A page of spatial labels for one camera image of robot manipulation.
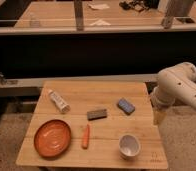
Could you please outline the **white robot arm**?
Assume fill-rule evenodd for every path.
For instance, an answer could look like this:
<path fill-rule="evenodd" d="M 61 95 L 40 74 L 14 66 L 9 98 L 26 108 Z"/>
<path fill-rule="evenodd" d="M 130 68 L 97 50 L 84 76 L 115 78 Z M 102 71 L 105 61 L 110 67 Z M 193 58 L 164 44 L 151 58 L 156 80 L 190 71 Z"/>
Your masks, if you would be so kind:
<path fill-rule="evenodd" d="M 150 93 L 150 100 L 156 110 L 154 124 L 160 125 L 166 110 L 175 100 L 191 106 L 196 111 L 196 66 L 183 62 L 162 69 L 157 74 L 157 86 Z"/>

